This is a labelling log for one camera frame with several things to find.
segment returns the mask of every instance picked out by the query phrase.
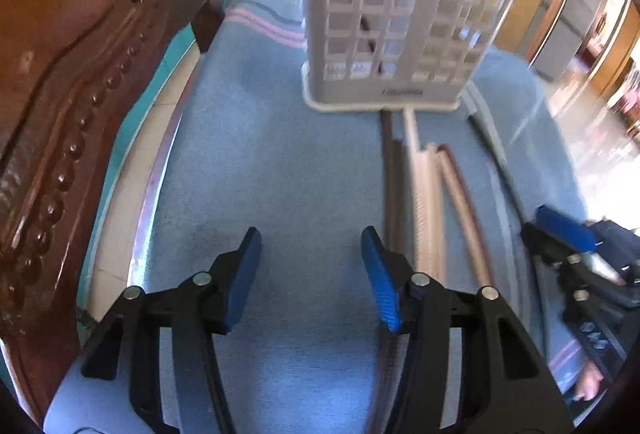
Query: blue cloth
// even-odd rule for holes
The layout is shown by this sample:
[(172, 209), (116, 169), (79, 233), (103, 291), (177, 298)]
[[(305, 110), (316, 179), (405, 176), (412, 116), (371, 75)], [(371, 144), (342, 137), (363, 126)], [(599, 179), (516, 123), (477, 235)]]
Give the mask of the blue cloth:
[[(207, 54), (167, 165), (143, 286), (176, 286), (236, 249), (256, 226), (263, 251), (244, 316), (230, 335), (214, 340), (238, 432), (357, 434), (376, 363), (378, 316), (359, 244), (367, 225), (380, 233), (383, 227), (378, 114), (305, 106), (305, 54), (282, 43), (295, 43), (288, 32), (302, 32), (298, 0), (236, 0), (230, 14), (234, 8), (254, 17), (229, 17)], [(468, 102), (486, 106), (483, 118), (495, 124), (526, 211), (550, 203), (583, 217), (564, 144), (526, 64), (491, 52), (474, 81)], [(451, 114), (422, 113), (420, 136), (451, 147), (498, 288), (539, 336), (518, 225), (467, 115), (467, 104)], [(447, 285), (475, 292), (448, 198), (445, 210)], [(408, 236), (411, 245), (409, 227)], [(545, 290), (557, 300), (552, 274), (545, 277)], [(561, 346), (567, 337), (556, 322), (553, 342)], [(452, 350), (452, 365), (459, 356)], [(163, 343), (165, 419), (177, 424), (169, 357)], [(455, 391), (455, 385), (448, 390), (449, 420)]]

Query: basket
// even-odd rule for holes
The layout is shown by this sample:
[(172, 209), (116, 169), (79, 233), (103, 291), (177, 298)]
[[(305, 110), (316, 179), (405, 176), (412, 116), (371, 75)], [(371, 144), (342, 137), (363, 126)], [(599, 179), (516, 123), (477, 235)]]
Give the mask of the basket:
[(318, 110), (454, 110), (512, 0), (303, 0)]

